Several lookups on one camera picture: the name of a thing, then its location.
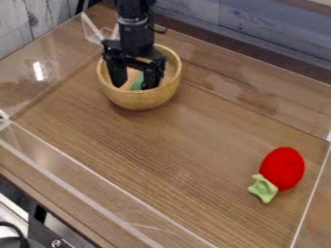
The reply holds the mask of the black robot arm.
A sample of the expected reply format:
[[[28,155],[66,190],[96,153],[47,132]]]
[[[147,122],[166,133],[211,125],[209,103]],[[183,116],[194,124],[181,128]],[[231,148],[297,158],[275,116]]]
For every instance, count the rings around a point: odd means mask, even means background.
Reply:
[[[159,86],[166,74],[166,55],[154,46],[157,0],[114,0],[118,11],[119,39],[103,40],[103,61],[115,87],[128,80],[127,68],[143,72],[142,90]]]

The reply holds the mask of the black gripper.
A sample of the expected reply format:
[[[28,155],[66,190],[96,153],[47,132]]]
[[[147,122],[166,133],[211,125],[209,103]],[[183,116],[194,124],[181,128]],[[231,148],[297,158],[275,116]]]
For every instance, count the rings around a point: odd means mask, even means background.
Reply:
[[[115,87],[122,87],[128,80],[127,68],[144,70],[142,90],[159,86],[165,78],[166,55],[154,47],[128,49],[119,41],[103,40],[103,60]]]

